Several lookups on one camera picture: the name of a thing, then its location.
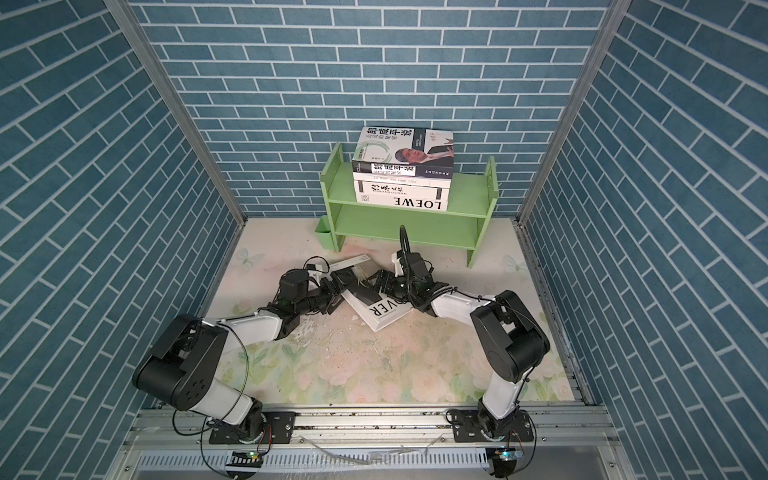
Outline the white magazine with handbag photo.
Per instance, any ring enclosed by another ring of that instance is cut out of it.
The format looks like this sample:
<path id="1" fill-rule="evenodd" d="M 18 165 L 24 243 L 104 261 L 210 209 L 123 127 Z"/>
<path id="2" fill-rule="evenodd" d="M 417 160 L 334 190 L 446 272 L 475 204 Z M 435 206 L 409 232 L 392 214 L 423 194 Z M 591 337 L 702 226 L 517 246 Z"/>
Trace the white magazine with handbag photo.
<path id="1" fill-rule="evenodd" d="M 332 280 L 344 287 L 344 300 L 374 332 L 413 310 L 410 303 L 397 300 L 376 286 L 380 273 L 386 280 L 392 276 L 392 272 L 381 268 L 367 254 L 333 263 L 329 273 Z"/>

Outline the white Loewe Foundation book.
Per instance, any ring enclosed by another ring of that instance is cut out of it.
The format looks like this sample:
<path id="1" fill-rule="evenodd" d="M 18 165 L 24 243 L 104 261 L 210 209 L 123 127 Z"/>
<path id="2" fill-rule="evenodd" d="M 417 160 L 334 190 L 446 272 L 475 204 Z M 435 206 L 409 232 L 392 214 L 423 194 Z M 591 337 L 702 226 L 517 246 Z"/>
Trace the white Loewe Foundation book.
<path id="1" fill-rule="evenodd" d="M 379 193 L 357 193 L 356 200 L 359 203 L 385 206 L 393 208 L 404 208 L 414 210 L 428 210 L 445 212 L 448 209 L 448 203 L 445 200 L 416 198 L 398 195 L 388 195 Z"/>

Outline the white-backed heritage culture book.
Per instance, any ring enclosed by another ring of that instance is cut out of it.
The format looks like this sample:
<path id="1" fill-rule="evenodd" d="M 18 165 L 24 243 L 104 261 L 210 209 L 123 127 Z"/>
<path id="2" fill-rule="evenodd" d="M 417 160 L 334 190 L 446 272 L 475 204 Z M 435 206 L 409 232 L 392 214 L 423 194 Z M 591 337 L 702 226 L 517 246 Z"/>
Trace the white-backed heritage culture book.
<path id="1" fill-rule="evenodd" d="M 447 198 L 450 193 L 449 188 L 362 180 L 355 180 L 354 187 L 355 191 L 359 194 L 385 194 L 391 196 L 427 198 L 432 200 Z"/>

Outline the white booklet with brown bars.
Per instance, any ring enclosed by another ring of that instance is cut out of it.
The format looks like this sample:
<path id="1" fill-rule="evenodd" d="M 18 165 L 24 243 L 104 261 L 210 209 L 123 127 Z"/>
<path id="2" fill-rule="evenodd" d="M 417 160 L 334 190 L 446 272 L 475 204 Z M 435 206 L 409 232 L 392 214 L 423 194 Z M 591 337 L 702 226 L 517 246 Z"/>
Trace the white booklet with brown bars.
<path id="1" fill-rule="evenodd" d="M 352 175 L 354 180 L 371 182 L 388 182 L 408 185 L 422 185 L 432 187 L 448 188 L 452 182 L 451 178 L 428 178 L 412 175 L 399 174 L 377 174 L 371 172 L 359 171 L 355 164 L 352 165 Z"/>

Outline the Chinese book with man portrait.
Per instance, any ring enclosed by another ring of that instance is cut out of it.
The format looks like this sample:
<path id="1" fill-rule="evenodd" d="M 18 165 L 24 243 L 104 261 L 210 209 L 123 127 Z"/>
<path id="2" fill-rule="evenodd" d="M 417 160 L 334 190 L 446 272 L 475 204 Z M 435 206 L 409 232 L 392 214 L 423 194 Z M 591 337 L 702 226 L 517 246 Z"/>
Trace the Chinese book with man portrait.
<path id="1" fill-rule="evenodd" d="M 364 127 L 353 157 L 359 171 L 377 174 L 452 178 L 454 135 L 446 130 Z"/>

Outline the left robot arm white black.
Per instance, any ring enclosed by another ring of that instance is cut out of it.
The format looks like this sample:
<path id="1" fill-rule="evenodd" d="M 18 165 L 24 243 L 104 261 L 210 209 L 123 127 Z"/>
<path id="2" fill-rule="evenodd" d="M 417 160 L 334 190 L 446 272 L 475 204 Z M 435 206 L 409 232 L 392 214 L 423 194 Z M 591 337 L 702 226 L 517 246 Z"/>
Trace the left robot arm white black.
<path id="1" fill-rule="evenodd" d="M 332 313 L 342 293 L 357 283 L 350 269 L 318 278 L 305 268 L 291 269 L 281 276 L 273 300 L 251 315 L 212 320 L 180 314 L 149 349 L 132 383 L 178 411 L 202 414 L 254 439 L 262 430 L 262 403 L 216 378 L 221 358 L 286 338 L 304 316 Z"/>

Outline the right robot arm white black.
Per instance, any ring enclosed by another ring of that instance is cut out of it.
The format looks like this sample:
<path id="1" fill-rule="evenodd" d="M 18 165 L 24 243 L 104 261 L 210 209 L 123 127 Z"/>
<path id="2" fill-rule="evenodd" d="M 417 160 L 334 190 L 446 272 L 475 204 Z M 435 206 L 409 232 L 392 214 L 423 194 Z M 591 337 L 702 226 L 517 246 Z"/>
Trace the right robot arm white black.
<path id="1" fill-rule="evenodd" d="M 429 262 L 418 253 L 398 252 L 395 263 L 396 272 L 380 270 L 367 283 L 420 312 L 474 328 L 493 370 L 478 403 L 480 429 L 490 439 L 510 433 L 523 386 L 550 351 L 542 327 L 513 291 L 493 297 L 463 292 L 436 281 Z"/>

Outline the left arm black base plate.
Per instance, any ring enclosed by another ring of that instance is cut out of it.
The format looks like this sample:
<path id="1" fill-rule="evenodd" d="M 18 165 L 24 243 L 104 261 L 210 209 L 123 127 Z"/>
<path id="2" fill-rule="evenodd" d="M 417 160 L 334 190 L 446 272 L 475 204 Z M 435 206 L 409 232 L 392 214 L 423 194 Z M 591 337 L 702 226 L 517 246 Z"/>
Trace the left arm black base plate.
<path id="1" fill-rule="evenodd" d="M 213 427 L 212 445 L 287 445 L 291 442 L 297 414 L 294 411 L 260 412 L 238 426 L 222 423 Z"/>

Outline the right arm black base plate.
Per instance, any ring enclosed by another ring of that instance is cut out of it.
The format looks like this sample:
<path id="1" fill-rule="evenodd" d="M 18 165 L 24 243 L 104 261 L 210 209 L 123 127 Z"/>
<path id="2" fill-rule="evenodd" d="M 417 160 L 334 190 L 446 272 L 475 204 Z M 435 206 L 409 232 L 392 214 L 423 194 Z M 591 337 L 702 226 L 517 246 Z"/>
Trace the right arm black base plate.
<path id="1" fill-rule="evenodd" d="M 526 443 L 535 439 L 533 421 L 528 412 L 520 408 L 501 420 L 485 410 L 467 409 L 449 409 L 444 418 L 457 443 Z"/>

